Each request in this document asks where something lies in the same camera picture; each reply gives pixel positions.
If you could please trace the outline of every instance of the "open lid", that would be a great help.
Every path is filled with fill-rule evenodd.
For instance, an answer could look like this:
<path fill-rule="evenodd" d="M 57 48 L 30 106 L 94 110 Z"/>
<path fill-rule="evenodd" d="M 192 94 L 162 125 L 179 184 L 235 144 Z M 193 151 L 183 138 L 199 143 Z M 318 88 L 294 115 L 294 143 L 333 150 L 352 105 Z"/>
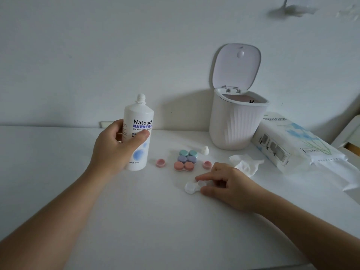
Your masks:
<path fill-rule="evenodd" d="M 252 45 L 229 43 L 216 58 L 212 84 L 214 88 L 238 87 L 248 90 L 260 66 L 260 50 Z"/>

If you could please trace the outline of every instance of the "hand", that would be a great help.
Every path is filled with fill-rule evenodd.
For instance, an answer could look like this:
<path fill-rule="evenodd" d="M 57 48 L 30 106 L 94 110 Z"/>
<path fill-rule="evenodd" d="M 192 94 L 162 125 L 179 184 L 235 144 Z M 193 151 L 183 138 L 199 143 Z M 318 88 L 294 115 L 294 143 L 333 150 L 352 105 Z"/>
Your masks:
<path fill-rule="evenodd" d="M 215 186 L 203 186 L 201 193 L 222 200 L 241 211 L 256 211 L 261 197 L 267 192 L 237 168 L 225 163 L 215 163 L 211 172 L 195 179 L 212 180 Z"/>
<path fill-rule="evenodd" d="M 123 119 L 114 121 L 95 141 L 88 169 L 100 172 L 101 176 L 113 177 L 128 164 L 133 152 L 146 141 L 150 133 L 142 130 L 126 143 L 120 143 Z"/>

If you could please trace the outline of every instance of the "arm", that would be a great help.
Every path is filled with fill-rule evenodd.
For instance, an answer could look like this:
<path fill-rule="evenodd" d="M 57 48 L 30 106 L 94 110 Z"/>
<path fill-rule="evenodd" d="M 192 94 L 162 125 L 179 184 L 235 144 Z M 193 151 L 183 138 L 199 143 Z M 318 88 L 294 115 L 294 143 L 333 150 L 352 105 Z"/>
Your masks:
<path fill-rule="evenodd" d="M 116 141 L 122 120 L 97 138 L 86 171 L 59 196 L 0 242 L 0 269 L 62 269 L 108 181 L 149 136 L 144 130 L 125 144 Z"/>
<path fill-rule="evenodd" d="M 238 169 L 215 163 L 211 172 L 196 180 L 214 181 L 215 187 L 202 187 L 202 194 L 267 218 L 318 270 L 356 269 L 360 265 L 358 238 L 267 191 Z"/>

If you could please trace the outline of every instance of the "blue bubble graphic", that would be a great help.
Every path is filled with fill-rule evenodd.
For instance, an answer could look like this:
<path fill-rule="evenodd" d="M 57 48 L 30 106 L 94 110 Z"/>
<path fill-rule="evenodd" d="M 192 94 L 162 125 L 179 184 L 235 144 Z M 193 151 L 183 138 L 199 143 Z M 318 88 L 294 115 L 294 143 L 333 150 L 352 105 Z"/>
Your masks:
<path fill-rule="evenodd" d="M 135 161 L 140 161 L 143 155 L 144 155 L 144 150 L 136 150 L 133 154 L 133 158 Z"/>

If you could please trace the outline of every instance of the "white trash can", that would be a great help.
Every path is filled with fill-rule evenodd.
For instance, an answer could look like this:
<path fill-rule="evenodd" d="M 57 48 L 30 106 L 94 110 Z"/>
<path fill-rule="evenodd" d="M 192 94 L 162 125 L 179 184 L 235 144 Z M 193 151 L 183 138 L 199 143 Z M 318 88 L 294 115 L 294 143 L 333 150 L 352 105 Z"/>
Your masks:
<path fill-rule="evenodd" d="M 247 91 L 260 66 L 260 50 L 230 43 L 217 55 L 212 83 L 215 88 L 210 137 L 224 150 L 241 150 L 250 144 L 270 102 Z"/>

